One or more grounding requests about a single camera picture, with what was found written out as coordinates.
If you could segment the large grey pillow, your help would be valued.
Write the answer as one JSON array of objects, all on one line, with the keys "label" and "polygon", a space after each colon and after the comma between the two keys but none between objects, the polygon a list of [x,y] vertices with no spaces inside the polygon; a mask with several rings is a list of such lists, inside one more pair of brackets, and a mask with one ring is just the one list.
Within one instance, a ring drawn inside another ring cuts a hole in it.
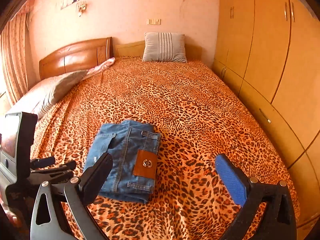
[{"label": "large grey pillow", "polygon": [[36,114],[38,120],[42,119],[56,103],[63,99],[86,76],[87,72],[88,70],[78,70],[40,81],[27,94],[22,96],[7,111],[7,114],[25,112]]}]

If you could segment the wall lamp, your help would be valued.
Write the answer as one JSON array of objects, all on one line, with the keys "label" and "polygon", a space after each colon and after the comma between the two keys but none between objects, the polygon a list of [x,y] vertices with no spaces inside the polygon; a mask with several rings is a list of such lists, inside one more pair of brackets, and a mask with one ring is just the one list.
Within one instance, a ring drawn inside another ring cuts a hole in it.
[{"label": "wall lamp", "polygon": [[86,9],[87,9],[87,2],[86,1],[79,1],[76,4],[76,12],[79,17],[81,17],[81,15],[86,11]]}]

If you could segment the leopard print bed cover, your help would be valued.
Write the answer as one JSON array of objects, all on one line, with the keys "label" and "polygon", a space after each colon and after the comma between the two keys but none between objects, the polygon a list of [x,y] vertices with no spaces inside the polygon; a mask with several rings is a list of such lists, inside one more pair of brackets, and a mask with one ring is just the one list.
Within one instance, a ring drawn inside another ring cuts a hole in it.
[{"label": "leopard print bed cover", "polygon": [[89,206],[110,239],[218,239],[239,212],[214,167],[223,153],[246,175],[289,187],[274,146],[236,95],[204,64],[117,59],[80,82],[40,120],[32,158],[74,160],[82,172],[103,124],[152,124],[161,134],[156,187],[147,204],[99,197]]}]

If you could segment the blue denim jeans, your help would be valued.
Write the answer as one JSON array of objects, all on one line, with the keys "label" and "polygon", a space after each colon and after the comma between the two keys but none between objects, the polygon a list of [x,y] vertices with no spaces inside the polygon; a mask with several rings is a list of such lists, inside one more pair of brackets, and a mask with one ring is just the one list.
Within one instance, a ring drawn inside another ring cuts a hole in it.
[{"label": "blue denim jeans", "polygon": [[89,149],[84,170],[103,153],[112,156],[113,167],[99,194],[126,202],[147,203],[154,192],[161,134],[151,124],[124,120],[103,124]]}]

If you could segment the yellow wooden wardrobe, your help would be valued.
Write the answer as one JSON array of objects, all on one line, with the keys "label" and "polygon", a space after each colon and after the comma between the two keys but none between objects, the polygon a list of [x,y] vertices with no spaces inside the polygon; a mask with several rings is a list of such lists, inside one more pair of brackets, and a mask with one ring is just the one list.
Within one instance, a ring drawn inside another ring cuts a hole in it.
[{"label": "yellow wooden wardrobe", "polygon": [[319,0],[220,0],[214,72],[295,184],[299,239],[319,239]]}]

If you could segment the wall switch panel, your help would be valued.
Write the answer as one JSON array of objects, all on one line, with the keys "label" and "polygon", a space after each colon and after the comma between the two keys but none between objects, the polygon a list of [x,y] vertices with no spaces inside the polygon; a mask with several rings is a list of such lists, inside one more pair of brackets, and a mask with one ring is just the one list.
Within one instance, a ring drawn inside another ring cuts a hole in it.
[{"label": "wall switch panel", "polygon": [[161,19],[147,19],[147,25],[160,25]]}]

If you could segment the grey striped cushion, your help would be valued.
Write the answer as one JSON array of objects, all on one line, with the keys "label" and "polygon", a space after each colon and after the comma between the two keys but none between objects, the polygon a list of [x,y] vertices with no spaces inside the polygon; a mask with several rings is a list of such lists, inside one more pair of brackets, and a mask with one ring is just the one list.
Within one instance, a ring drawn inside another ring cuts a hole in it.
[{"label": "grey striped cushion", "polygon": [[144,62],[187,62],[184,34],[149,32],[144,41]]}]

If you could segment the light wooden low headboard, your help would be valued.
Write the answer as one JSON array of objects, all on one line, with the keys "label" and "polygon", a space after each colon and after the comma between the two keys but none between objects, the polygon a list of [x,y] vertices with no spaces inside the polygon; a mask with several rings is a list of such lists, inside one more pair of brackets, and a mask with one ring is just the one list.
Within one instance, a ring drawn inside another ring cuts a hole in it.
[{"label": "light wooden low headboard", "polygon": [[164,38],[116,45],[116,57],[142,56],[142,61],[187,62],[188,59],[200,60],[202,48],[185,44],[184,38]]}]

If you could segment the pink quilt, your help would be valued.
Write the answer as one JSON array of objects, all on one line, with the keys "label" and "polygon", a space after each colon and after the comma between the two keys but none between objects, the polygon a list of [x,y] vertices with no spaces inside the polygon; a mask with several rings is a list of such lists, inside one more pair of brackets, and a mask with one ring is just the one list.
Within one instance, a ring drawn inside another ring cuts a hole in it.
[{"label": "pink quilt", "polygon": [[107,70],[108,68],[110,68],[114,63],[115,63],[116,59],[114,57],[104,61],[103,63],[101,63],[100,65],[93,67],[91,69],[88,70],[87,74],[82,78],[82,81],[99,74],[100,72],[103,72],[105,70]]}]

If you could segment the floral curtain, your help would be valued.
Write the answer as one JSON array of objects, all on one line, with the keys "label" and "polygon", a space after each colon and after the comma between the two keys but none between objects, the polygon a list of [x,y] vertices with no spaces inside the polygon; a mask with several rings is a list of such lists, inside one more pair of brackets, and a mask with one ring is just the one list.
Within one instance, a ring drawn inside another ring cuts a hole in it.
[{"label": "floral curtain", "polygon": [[28,35],[28,16],[35,0],[27,0],[1,33],[1,64],[8,100],[14,105],[36,81]]}]

